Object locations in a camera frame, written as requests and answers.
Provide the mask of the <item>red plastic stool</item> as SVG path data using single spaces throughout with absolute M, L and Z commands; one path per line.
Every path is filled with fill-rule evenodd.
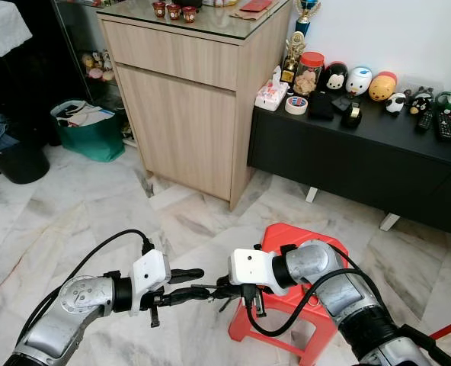
M 229 327 L 229 337 L 261 339 L 301 356 L 299 366 L 314 366 L 335 332 L 340 332 L 360 359 L 398 328 L 369 276 L 357 267 L 341 242 L 285 223 L 271 224 L 254 250 L 277 254 L 272 268 L 281 287 L 277 296 L 263 286 L 267 317 L 249 316 L 243 301 Z M 318 297 L 320 306 L 305 307 L 303 293 Z

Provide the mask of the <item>light wooden cabinet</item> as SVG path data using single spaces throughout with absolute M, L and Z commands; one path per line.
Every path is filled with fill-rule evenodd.
M 156 1 L 170 2 L 97 11 L 143 167 L 235 208 L 252 177 L 254 98 L 283 56 L 294 0 L 257 20 L 202 6 L 194 22 L 157 18 Z

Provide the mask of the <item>black low sideboard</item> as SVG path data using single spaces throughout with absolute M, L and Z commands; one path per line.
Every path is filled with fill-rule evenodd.
M 416 119 L 362 101 L 361 120 L 255 108 L 248 164 L 299 184 L 451 233 L 451 142 Z

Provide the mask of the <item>white tape roll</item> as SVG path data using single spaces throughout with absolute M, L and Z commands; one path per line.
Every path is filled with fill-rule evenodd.
M 309 100 L 301 95 L 289 95 L 284 101 L 284 111 L 291 115 L 303 115 L 308 112 Z

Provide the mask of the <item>black round bin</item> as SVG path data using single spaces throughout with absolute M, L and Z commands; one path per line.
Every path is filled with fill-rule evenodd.
M 20 142 L 10 149 L 0 150 L 0 174 L 17 185 L 40 180 L 50 167 L 43 151 L 45 139 L 34 128 L 33 123 L 5 116 L 11 120 L 12 135 Z

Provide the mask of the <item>clear jar red lid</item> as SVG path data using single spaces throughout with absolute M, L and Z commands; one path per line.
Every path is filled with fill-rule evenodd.
M 299 58 L 294 77 L 293 90 L 295 95 L 308 98 L 316 90 L 318 77 L 325 66 L 325 56 L 319 52 L 304 52 Z

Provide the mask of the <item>black mouse plush toy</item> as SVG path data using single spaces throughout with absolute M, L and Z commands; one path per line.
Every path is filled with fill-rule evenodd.
M 348 70 L 342 62 L 333 62 L 324 69 L 318 80 L 318 90 L 325 93 L 343 93 Z

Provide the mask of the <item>small gold trophy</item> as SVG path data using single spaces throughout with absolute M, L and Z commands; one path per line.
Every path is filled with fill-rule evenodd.
M 282 63 L 282 72 L 280 81 L 292 83 L 296 74 L 299 59 L 305 49 L 305 34 L 301 31 L 295 31 L 286 41 L 286 56 Z

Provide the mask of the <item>slim black remote control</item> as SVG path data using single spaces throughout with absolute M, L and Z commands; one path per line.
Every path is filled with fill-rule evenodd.
M 418 115 L 416 126 L 414 126 L 414 131 L 416 133 L 426 133 L 433 124 L 435 113 L 433 111 L 424 111 Z

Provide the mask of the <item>yellow bear plush toy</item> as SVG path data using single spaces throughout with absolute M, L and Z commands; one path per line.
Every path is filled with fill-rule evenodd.
M 369 84 L 368 95 L 372 101 L 383 102 L 388 100 L 394 93 L 398 84 L 398 78 L 392 71 L 381 71 Z

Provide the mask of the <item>wide black remote control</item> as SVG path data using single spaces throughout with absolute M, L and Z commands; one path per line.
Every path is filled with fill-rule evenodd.
M 433 122 L 436 140 L 451 142 L 451 113 L 437 112 Z

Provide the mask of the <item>small black plush toy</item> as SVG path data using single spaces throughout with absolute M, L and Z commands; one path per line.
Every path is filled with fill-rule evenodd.
M 427 111 L 433 104 L 434 88 L 420 86 L 417 93 L 414 93 L 410 98 L 410 105 L 408 112 L 411 115 L 420 115 Z

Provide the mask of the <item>red packet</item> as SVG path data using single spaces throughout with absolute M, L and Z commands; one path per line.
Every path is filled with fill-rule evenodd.
M 237 13 L 243 15 L 260 14 L 267 10 L 272 4 L 272 0 L 249 0 L 237 10 Z

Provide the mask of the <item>gold trophy blue base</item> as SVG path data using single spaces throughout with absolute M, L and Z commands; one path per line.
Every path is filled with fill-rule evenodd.
M 316 15 L 321 7 L 320 0 L 296 0 L 295 31 L 306 35 L 309 31 L 313 15 Z

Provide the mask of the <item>white lace cloth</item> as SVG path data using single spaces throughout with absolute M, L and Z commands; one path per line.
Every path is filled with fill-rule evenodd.
M 32 37 L 16 4 L 0 0 L 0 58 Z

